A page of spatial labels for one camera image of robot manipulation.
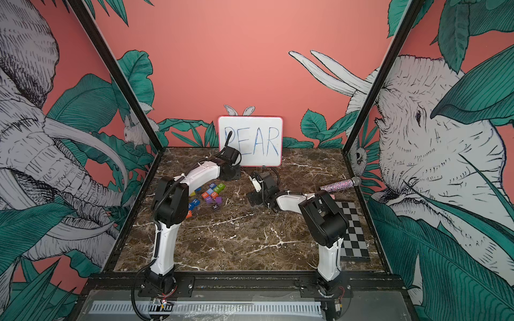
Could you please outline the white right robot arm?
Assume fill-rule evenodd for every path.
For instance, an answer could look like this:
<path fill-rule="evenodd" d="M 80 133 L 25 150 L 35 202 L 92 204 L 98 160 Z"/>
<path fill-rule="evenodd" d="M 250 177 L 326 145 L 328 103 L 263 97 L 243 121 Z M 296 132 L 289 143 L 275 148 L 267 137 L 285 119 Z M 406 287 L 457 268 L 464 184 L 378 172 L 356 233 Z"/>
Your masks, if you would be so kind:
<path fill-rule="evenodd" d="M 324 297 L 340 296 L 337 285 L 341 277 L 341 247 L 349 221 L 335 200 L 326 191 L 303 194 L 281 191 L 270 174 L 253 172 L 250 180 L 255 188 L 247 194 L 252 206 L 263 205 L 274 212 L 291 211 L 302 215 L 312 238 L 319 246 L 316 285 Z"/>

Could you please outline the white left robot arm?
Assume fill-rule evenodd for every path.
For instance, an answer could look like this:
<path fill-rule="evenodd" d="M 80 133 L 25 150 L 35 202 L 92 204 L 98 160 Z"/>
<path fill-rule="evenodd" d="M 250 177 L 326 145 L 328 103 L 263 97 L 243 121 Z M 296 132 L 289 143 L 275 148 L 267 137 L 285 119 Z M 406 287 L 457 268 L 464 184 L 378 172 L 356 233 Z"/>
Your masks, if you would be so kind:
<path fill-rule="evenodd" d="M 153 255 L 148 266 L 143 268 L 146 290 L 163 298 L 170 297 L 176 291 L 174 251 L 179 228 L 190 210 L 190 194 L 215 179 L 239 179 L 240 162 L 239 151 L 224 147 L 184 173 L 159 181 L 152 207 L 156 227 Z"/>

